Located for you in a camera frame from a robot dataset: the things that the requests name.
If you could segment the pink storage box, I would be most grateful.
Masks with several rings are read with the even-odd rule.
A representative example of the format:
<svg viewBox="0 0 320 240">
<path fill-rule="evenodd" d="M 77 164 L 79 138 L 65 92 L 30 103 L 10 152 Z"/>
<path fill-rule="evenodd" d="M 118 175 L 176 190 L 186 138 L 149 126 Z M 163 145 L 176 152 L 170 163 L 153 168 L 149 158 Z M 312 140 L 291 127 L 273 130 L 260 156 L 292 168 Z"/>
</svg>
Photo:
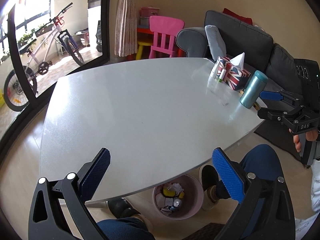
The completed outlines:
<svg viewBox="0 0 320 240">
<path fill-rule="evenodd" d="M 143 27 L 149 27 L 150 17 L 159 15 L 159 8 L 155 7 L 141 7 L 139 23 Z"/>
</svg>

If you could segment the white cream tube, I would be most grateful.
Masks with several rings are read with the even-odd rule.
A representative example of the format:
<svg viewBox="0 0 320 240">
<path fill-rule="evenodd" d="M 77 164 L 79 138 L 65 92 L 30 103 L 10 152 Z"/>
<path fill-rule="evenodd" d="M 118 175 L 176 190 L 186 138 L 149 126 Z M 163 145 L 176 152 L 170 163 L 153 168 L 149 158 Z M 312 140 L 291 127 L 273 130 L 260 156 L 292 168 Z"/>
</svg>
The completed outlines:
<svg viewBox="0 0 320 240">
<path fill-rule="evenodd" d="M 218 72 L 218 70 L 219 70 L 219 64 L 220 64 L 220 61 L 217 60 L 216 63 L 214 64 L 211 72 L 210 72 L 210 76 L 209 76 L 209 77 L 210 77 L 211 79 L 215 79 L 215 78 L 216 78 L 217 72 Z"/>
</svg>

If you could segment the white green-capped tube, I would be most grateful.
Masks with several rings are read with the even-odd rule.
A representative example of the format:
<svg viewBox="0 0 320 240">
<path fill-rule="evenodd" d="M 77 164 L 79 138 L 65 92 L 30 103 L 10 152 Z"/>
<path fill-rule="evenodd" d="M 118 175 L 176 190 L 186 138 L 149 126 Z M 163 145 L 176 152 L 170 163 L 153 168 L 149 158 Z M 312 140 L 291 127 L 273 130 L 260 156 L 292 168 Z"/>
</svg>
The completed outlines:
<svg viewBox="0 0 320 240">
<path fill-rule="evenodd" d="M 218 82 L 222 82 L 224 80 L 225 74 L 226 74 L 226 69 L 222 69 L 218 78 Z"/>
</svg>

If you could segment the pink trash bin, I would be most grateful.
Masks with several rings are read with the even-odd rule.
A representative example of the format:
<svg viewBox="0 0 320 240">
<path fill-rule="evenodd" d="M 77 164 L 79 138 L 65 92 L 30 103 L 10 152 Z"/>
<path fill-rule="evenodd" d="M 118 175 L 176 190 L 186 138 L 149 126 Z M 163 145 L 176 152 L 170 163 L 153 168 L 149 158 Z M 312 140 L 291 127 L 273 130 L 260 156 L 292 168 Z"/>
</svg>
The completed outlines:
<svg viewBox="0 0 320 240">
<path fill-rule="evenodd" d="M 177 208 L 174 211 L 171 211 L 168 206 L 164 208 L 159 208 L 156 205 L 156 200 L 155 196 L 158 193 L 163 194 L 163 188 L 168 188 L 169 184 L 171 183 L 179 183 L 181 187 L 184 189 L 184 197 L 182 200 L 182 205 L 181 207 Z M 202 203 L 204 199 L 204 191 L 203 188 L 200 184 L 200 182 L 194 178 L 193 176 L 190 175 L 183 175 L 173 181 L 170 181 L 168 183 L 159 185 L 153 189 L 152 192 L 152 200 L 153 200 L 153 205 L 156 209 L 156 211 L 169 219 L 172 220 L 184 220 L 192 217 L 195 215 L 201 208 Z"/>
</svg>

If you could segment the white tissue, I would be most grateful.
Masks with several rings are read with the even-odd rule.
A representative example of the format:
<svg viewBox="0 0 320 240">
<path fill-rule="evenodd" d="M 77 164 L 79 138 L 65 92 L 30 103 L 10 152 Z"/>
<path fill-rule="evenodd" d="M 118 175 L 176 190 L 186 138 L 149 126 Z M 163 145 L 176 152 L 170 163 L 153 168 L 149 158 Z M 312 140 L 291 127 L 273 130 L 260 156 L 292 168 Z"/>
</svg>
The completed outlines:
<svg viewBox="0 0 320 240">
<path fill-rule="evenodd" d="M 171 184 L 169 184 L 168 189 L 170 191 L 174 191 L 175 194 L 180 194 L 181 192 L 184 191 L 183 187 L 181 187 L 181 185 L 179 183 L 171 183 Z"/>
</svg>

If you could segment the clear plastic bowl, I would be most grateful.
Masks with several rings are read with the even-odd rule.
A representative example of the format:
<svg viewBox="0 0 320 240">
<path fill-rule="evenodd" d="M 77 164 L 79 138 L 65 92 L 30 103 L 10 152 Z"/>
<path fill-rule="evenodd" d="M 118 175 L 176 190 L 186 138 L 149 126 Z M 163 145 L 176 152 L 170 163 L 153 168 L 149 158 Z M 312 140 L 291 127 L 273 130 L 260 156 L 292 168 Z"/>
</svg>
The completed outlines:
<svg viewBox="0 0 320 240">
<path fill-rule="evenodd" d="M 174 198 L 172 202 L 172 206 L 175 208 L 179 208 L 182 205 L 182 200 L 180 198 Z"/>
</svg>

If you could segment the red kids table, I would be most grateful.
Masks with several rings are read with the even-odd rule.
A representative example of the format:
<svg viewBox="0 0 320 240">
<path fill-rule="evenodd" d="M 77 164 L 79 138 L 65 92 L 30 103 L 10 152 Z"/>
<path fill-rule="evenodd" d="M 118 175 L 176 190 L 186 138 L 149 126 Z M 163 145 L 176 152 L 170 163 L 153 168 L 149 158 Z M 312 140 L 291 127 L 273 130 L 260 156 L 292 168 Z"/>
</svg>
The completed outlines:
<svg viewBox="0 0 320 240">
<path fill-rule="evenodd" d="M 151 42 L 153 43 L 154 33 L 148 28 L 137 28 L 137 40 L 142 42 Z"/>
</svg>

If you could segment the teal thermos bottle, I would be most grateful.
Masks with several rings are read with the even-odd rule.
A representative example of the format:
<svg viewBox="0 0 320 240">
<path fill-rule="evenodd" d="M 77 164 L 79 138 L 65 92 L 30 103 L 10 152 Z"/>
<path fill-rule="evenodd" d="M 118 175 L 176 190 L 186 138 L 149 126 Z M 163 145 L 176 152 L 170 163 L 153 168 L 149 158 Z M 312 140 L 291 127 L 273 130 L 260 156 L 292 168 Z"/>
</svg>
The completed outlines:
<svg viewBox="0 0 320 240">
<path fill-rule="evenodd" d="M 261 71 L 256 70 L 240 98 L 240 103 L 250 109 L 268 83 L 268 77 Z"/>
</svg>

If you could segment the union jack tissue box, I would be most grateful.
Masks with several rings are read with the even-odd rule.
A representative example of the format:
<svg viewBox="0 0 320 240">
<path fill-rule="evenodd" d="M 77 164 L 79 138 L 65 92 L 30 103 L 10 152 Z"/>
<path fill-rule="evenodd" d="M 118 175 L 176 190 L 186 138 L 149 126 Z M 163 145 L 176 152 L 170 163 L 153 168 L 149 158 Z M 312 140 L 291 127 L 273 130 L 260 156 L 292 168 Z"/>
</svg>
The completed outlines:
<svg viewBox="0 0 320 240">
<path fill-rule="evenodd" d="M 230 59 L 228 57 L 218 57 L 220 61 L 217 78 L 222 69 L 226 69 L 226 74 L 223 82 L 225 82 L 232 90 L 241 90 L 245 87 L 249 80 L 251 73 L 244 68 L 245 54 Z"/>
</svg>

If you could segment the yellow round zip case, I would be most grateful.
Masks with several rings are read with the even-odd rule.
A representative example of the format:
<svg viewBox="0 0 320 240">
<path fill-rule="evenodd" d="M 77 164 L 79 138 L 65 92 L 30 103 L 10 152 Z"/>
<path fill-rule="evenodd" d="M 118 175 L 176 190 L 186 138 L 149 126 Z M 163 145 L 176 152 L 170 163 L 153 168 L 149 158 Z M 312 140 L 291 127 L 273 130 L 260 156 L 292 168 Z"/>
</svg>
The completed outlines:
<svg viewBox="0 0 320 240">
<path fill-rule="evenodd" d="M 175 190 L 170 190 L 170 189 L 164 187 L 163 188 L 163 195 L 165 197 L 172 198 L 172 197 L 174 197 L 176 195 L 176 192 L 175 192 Z"/>
</svg>

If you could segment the yellow kids stool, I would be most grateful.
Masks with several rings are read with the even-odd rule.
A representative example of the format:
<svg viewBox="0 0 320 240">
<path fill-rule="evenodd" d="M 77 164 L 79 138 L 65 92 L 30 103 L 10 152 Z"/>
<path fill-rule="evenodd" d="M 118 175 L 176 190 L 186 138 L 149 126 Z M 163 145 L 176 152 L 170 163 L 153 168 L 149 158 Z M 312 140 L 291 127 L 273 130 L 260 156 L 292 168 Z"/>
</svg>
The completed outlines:
<svg viewBox="0 0 320 240">
<path fill-rule="evenodd" d="M 142 53 L 143 53 L 144 47 L 150 47 L 152 45 L 153 45 L 152 42 L 138 41 L 138 50 L 137 50 L 137 53 L 136 53 L 136 60 L 140 60 L 142 58 Z"/>
</svg>

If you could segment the white adapter box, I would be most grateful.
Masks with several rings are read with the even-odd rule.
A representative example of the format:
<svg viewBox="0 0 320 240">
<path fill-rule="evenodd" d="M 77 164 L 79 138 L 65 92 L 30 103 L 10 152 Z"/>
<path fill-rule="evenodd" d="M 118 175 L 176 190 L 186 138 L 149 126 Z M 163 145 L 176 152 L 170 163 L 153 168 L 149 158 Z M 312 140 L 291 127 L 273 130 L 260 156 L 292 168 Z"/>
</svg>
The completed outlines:
<svg viewBox="0 0 320 240">
<path fill-rule="evenodd" d="M 174 199 L 173 198 L 165 198 L 165 206 L 171 207 L 173 206 Z"/>
</svg>

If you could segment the patterned curtain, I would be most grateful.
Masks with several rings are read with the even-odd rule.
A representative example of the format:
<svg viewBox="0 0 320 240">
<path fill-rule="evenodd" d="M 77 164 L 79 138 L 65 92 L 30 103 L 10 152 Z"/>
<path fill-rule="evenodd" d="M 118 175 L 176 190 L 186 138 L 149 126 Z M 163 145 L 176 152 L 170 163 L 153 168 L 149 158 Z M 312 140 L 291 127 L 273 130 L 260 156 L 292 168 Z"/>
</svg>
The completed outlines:
<svg viewBox="0 0 320 240">
<path fill-rule="evenodd" d="M 137 46 L 136 0 L 119 0 L 114 53 L 118 57 L 126 57 L 135 54 Z"/>
</svg>

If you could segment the pink kids chair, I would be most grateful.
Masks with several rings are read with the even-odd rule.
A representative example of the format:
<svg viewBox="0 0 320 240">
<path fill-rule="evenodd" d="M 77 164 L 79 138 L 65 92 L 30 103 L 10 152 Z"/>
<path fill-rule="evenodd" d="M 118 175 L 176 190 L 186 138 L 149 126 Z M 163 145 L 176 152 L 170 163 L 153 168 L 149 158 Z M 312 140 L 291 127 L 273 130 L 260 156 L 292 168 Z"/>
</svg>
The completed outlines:
<svg viewBox="0 0 320 240">
<path fill-rule="evenodd" d="M 150 31 L 153 32 L 153 45 L 149 59 L 155 59 L 156 53 L 176 57 L 176 36 L 184 28 L 185 22 L 178 18 L 153 15 L 149 19 Z"/>
</svg>

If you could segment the pink white bicycle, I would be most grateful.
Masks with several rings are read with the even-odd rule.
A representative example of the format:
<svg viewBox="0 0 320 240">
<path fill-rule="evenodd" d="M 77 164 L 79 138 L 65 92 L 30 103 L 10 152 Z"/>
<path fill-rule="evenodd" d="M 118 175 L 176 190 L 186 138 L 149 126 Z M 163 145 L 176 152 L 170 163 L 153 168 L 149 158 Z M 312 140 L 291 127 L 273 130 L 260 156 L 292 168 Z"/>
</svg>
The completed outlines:
<svg viewBox="0 0 320 240">
<path fill-rule="evenodd" d="M 83 66 L 85 64 L 76 41 L 67 29 L 63 29 L 65 24 L 63 14 L 72 5 L 72 2 L 69 3 L 48 23 L 42 25 L 37 31 L 28 34 L 25 40 L 18 41 L 19 54 L 30 57 L 27 64 L 23 65 L 22 68 L 34 94 L 38 93 L 37 77 L 47 74 L 49 67 L 53 65 L 52 61 L 48 59 L 53 42 L 56 41 L 77 65 Z M 27 96 L 14 70 L 7 75 L 4 81 L 3 97 L 5 104 L 15 112 L 22 111 L 28 104 Z"/>
</svg>

